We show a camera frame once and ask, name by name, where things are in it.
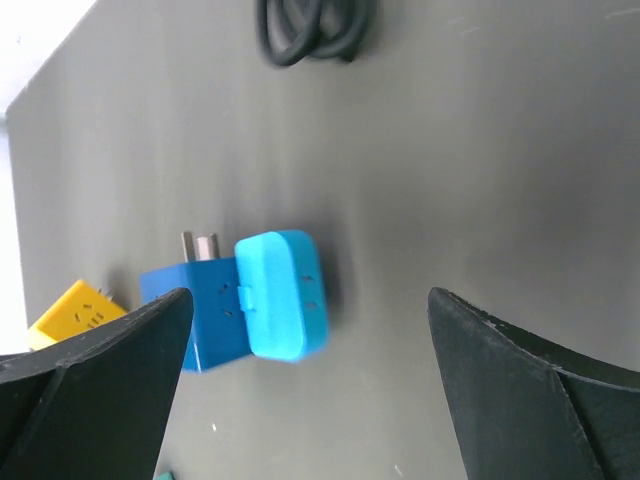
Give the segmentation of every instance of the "blue plug adapter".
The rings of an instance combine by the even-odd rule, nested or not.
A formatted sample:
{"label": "blue plug adapter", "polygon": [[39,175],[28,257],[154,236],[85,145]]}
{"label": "blue plug adapter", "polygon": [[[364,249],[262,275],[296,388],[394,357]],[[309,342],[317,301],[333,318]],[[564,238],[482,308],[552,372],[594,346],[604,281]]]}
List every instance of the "blue plug adapter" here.
{"label": "blue plug adapter", "polygon": [[217,237],[183,233],[186,262],[140,276],[142,300],[191,290],[193,324],[183,370],[203,372],[250,353],[297,362],[321,350],[329,322],[318,253],[299,230],[241,240],[219,258]]}

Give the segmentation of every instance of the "teal object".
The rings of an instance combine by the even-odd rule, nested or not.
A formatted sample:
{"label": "teal object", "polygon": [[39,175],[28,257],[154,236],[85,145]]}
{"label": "teal object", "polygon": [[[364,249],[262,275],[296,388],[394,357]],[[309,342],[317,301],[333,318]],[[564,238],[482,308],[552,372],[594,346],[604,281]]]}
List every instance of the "teal object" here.
{"label": "teal object", "polygon": [[254,355],[297,362],[329,340],[317,249],[300,230],[267,232],[235,246],[238,296]]}

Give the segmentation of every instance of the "black cable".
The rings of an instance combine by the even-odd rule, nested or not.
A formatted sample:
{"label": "black cable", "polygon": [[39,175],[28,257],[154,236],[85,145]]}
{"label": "black cable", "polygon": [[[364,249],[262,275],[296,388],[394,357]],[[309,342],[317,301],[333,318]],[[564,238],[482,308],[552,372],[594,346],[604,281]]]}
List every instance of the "black cable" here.
{"label": "black cable", "polygon": [[[310,56],[317,59],[340,58],[351,62],[358,53],[373,16],[375,0],[257,0],[258,40],[267,59],[276,66],[289,67]],[[269,4],[284,38],[290,45],[277,52],[271,42]],[[297,8],[304,25],[296,25],[291,9]],[[327,34],[321,20],[328,9],[340,28]]]}

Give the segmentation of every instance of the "gray surface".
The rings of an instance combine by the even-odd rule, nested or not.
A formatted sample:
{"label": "gray surface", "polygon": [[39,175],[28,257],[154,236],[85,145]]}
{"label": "gray surface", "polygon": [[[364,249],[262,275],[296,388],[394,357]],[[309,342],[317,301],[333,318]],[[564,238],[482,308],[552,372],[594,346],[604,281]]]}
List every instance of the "gray surface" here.
{"label": "gray surface", "polygon": [[0,356],[27,349],[27,316],[24,309],[18,226],[9,157],[9,138],[4,115],[0,114]]}
{"label": "gray surface", "polygon": [[136,305],[186,228],[322,248],[329,350],[183,377],[162,465],[464,478],[433,285],[640,367],[634,2],[389,0],[365,58],[288,71],[252,3],[103,0],[8,113],[31,321],[80,276]]}

